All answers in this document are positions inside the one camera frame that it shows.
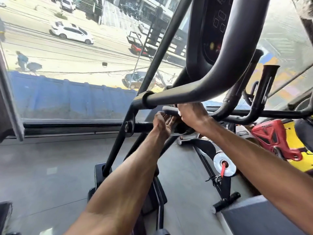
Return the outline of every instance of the street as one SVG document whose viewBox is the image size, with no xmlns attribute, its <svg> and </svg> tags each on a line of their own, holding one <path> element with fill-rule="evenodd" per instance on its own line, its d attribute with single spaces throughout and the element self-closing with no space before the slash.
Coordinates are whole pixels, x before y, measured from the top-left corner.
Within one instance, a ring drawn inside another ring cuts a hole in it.
<svg viewBox="0 0 313 235">
<path fill-rule="evenodd" d="M 71 23 L 92 32 L 95 43 L 87 45 L 74 40 L 61 39 L 49 32 L 51 26 L 47 20 L 55 21 L 56 17 L 46 15 L 40 20 L 39 14 L 38 18 L 34 18 L 34 14 L 29 14 L 31 8 L 26 10 L 28 14 L 24 15 L 21 11 L 13 9 L 14 5 L 17 9 L 18 4 L 14 1 L 11 3 L 13 3 L 12 8 L 8 5 L 7 8 L 0 9 L 0 18 L 6 27 L 6 40 L 2 43 L 2 48 L 10 71 L 20 71 L 19 66 L 15 64 L 17 62 L 16 51 L 20 51 L 29 58 L 29 62 L 42 65 L 41 69 L 31 74 L 125 88 L 121 79 L 134 69 L 138 58 L 130 52 L 130 44 L 127 42 L 125 31 L 101 29 L 97 32 L 91 28 L 93 21 L 87 24 L 79 18 L 69 18 Z M 106 68 L 102 66 L 103 62 L 108 63 Z M 146 71 L 150 63 L 151 59 L 141 56 L 137 69 L 144 68 Z M 167 73 L 166 76 L 170 78 L 174 74 L 178 76 L 181 67 L 161 63 L 159 71 Z"/>
</svg>

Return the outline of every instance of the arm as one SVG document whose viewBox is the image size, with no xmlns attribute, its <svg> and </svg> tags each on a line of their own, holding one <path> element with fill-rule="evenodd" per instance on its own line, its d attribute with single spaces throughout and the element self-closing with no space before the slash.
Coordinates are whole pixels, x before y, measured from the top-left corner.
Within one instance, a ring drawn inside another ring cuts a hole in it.
<svg viewBox="0 0 313 235">
<path fill-rule="evenodd" d="M 182 120 L 219 146 L 245 177 L 300 229 L 313 234 L 313 179 L 221 127 L 201 103 L 181 104 Z"/>
<path fill-rule="evenodd" d="M 85 211 L 66 235 L 129 235 L 151 186 L 157 161 L 174 118 L 155 115 L 153 129 L 96 190 Z"/>
</svg>

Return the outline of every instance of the hand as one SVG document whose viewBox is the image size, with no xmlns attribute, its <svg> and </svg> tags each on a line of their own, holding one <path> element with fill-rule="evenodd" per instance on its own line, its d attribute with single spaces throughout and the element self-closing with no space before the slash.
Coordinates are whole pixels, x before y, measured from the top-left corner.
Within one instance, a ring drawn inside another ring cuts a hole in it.
<svg viewBox="0 0 313 235">
<path fill-rule="evenodd" d="M 197 132 L 201 132 L 206 122 L 213 121 L 202 103 L 178 104 L 182 121 Z"/>
<path fill-rule="evenodd" d="M 172 126 L 176 117 L 166 115 L 164 112 L 159 111 L 153 119 L 153 129 L 159 130 L 166 138 L 170 137 Z"/>
</svg>

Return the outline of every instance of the road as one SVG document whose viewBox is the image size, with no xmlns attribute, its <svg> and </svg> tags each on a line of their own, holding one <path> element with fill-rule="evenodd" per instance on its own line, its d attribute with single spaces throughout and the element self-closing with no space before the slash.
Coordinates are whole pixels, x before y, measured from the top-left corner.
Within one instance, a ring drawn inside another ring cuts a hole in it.
<svg viewBox="0 0 313 235">
<path fill-rule="evenodd" d="M 6 41 L 2 48 L 10 70 L 19 70 L 15 65 L 15 52 L 20 51 L 29 62 L 42 65 L 38 75 L 124 88 L 121 79 L 135 67 L 137 56 L 130 53 L 130 46 L 120 40 L 121 36 L 114 39 L 94 35 L 94 45 L 87 45 L 53 36 L 48 23 L 22 16 L 9 8 L 0 10 L 0 18 L 6 24 Z M 108 66 L 103 68 L 102 62 L 107 62 Z M 141 57 L 137 68 L 147 69 L 150 63 L 149 58 Z M 181 68 L 161 63 L 159 70 L 177 76 Z"/>
</svg>

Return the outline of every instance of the red car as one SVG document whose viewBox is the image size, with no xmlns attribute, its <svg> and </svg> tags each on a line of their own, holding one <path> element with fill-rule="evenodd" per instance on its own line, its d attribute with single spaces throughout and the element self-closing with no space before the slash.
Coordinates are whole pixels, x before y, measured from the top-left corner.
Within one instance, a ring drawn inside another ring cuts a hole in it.
<svg viewBox="0 0 313 235">
<path fill-rule="evenodd" d="M 139 43 L 135 43 L 135 44 L 133 43 L 133 44 L 131 45 L 131 50 L 132 50 L 137 56 L 139 56 L 141 49 L 142 49 L 142 45 L 139 44 Z M 143 51 L 143 52 L 142 52 L 142 55 L 148 55 L 148 54 L 147 54 L 147 52 Z"/>
</svg>

